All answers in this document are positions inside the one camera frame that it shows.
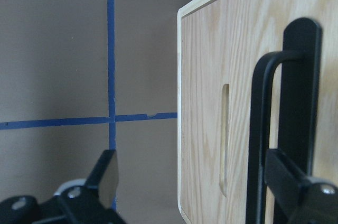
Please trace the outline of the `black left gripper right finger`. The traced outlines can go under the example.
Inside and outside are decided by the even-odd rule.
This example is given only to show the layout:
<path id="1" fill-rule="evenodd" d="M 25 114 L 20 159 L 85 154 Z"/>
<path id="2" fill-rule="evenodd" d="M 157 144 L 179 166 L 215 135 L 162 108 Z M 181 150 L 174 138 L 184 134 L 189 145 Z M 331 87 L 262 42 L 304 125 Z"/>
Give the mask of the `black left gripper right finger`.
<path id="1" fill-rule="evenodd" d="M 282 223 L 337 223 L 337 186 L 305 174 L 280 149 L 268 149 L 264 180 L 285 216 Z"/>

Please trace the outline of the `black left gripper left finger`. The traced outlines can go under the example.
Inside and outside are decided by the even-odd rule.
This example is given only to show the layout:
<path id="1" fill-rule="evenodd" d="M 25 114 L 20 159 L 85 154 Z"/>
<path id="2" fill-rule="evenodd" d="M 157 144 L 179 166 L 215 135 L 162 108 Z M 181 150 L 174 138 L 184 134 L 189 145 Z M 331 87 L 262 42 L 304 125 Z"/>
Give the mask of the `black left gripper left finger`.
<path id="1" fill-rule="evenodd" d="M 56 190 L 61 215 L 54 223 L 119 223 L 111 208 L 117 186 L 117 153 L 105 150 L 86 179 L 67 181 Z"/>

